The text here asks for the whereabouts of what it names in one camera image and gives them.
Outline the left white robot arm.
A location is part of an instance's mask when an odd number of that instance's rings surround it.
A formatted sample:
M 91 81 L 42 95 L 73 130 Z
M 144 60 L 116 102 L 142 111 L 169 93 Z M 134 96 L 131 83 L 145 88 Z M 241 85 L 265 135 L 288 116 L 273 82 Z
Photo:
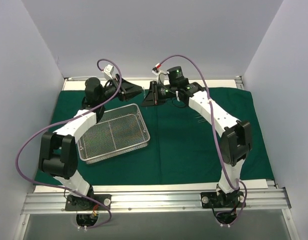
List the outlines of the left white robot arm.
M 119 74 L 110 77 L 105 85 L 101 85 L 97 77 L 91 77 L 85 81 L 85 96 L 74 119 L 42 135 L 39 170 L 61 182 L 84 210 L 90 209 L 95 200 L 92 186 L 78 171 L 77 141 L 101 120 L 106 103 L 114 98 L 128 101 L 142 90 L 141 86 L 124 80 Z

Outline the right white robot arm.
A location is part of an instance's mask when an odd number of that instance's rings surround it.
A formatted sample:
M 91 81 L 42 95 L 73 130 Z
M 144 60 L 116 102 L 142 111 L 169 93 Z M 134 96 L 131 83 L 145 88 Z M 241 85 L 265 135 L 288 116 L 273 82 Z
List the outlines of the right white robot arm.
M 158 63 L 152 73 L 156 80 L 150 82 L 141 103 L 143 107 L 163 105 L 168 99 L 175 98 L 211 124 L 222 168 L 216 200 L 219 205 L 228 206 L 234 200 L 233 192 L 239 190 L 241 169 L 252 150 L 250 122 L 240 121 L 226 112 L 211 98 L 207 84 L 190 83 L 180 66 L 163 71 Z

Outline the metal mesh tray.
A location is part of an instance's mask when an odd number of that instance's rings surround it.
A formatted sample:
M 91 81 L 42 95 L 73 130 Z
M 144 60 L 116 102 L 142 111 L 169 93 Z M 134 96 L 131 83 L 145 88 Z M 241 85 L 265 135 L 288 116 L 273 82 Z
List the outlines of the metal mesh tray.
M 137 104 L 104 112 L 102 119 L 79 139 L 79 157 L 94 164 L 148 145 L 150 134 Z

